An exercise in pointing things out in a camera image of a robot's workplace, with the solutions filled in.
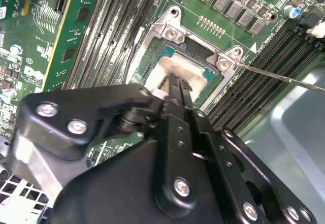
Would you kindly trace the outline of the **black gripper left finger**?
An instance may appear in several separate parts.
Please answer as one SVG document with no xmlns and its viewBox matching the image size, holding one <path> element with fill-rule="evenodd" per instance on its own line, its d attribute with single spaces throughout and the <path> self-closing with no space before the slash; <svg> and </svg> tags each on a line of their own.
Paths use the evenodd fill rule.
<svg viewBox="0 0 325 224">
<path fill-rule="evenodd" d="M 197 185 L 181 81 L 188 84 L 168 77 L 164 99 L 140 84 L 28 95 L 20 103 L 11 146 L 14 173 L 39 185 L 55 203 L 77 176 L 133 146 L 155 141 L 155 200 L 171 218 L 188 215 L 197 202 Z"/>
</svg>

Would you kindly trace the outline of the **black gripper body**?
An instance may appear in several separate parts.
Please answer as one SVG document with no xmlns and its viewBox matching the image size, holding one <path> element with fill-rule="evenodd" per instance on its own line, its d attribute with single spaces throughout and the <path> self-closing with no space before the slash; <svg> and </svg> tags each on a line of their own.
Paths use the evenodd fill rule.
<svg viewBox="0 0 325 224">
<path fill-rule="evenodd" d="M 194 209 L 181 218 L 167 216 L 154 197 L 157 153 L 155 141 L 140 143 L 74 178 L 55 201 L 55 223 L 256 223 L 253 201 L 241 201 L 234 212 L 198 157 L 191 168 Z"/>
</svg>

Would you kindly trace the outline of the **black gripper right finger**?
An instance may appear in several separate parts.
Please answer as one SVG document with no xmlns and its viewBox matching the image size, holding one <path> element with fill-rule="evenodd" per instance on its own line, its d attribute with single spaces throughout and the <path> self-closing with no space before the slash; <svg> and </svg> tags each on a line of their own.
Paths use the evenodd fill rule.
<svg viewBox="0 0 325 224">
<path fill-rule="evenodd" d="M 193 107 L 185 81 L 180 91 L 193 145 L 206 158 L 223 223 L 317 223 L 311 210 L 234 132 L 212 128 Z"/>
</svg>

